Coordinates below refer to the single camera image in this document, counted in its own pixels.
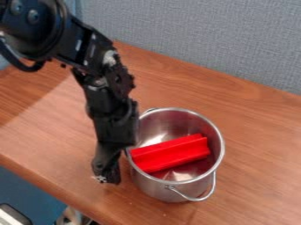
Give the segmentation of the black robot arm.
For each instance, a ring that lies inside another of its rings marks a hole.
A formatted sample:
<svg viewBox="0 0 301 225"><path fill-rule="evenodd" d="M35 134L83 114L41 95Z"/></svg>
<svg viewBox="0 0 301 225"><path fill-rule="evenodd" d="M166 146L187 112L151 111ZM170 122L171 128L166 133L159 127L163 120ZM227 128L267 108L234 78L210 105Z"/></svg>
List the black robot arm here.
<svg viewBox="0 0 301 225"><path fill-rule="evenodd" d="M136 143L134 75L111 40L68 11L63 0L0 0L0 55L24 72L51 60L71 68L83 88L96 133L92 173L101 183L122 181L122 150Z"/></svg>

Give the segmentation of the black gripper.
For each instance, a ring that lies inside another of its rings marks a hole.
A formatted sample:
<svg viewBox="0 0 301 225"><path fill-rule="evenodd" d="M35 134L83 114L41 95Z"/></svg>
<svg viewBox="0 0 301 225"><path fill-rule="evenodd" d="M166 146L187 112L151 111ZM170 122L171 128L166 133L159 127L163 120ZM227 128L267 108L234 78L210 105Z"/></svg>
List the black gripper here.
<svg viewBox="0 0 301 225"><path fill-rule="evenodd" d="M120 151L136 142L138 102L128 98L115 110L105 112L104 108L105 105L99 100L87 100L87 114L92 119L96 133L92 173L100 183L118 185L122 181Z"/></svg>

